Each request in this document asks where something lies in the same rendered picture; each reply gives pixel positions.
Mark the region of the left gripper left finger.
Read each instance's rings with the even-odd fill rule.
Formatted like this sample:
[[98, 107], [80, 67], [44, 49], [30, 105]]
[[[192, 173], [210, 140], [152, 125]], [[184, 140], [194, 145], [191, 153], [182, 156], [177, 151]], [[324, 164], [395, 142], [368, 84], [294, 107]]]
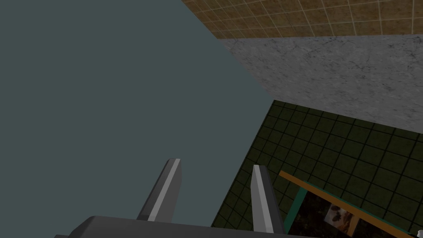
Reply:
[[171, 223], [181, 184], [181, 160], [171, 158], [161, 171], [137, 220]]

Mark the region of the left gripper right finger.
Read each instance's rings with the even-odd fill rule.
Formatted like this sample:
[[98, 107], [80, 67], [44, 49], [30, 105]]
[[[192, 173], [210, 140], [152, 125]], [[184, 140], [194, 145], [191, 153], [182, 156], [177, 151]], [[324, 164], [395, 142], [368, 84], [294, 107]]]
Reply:
[[279, 205], [265, 166], [257, 164], [253, 166], [250, 190], [253, 231], [285, 234]]

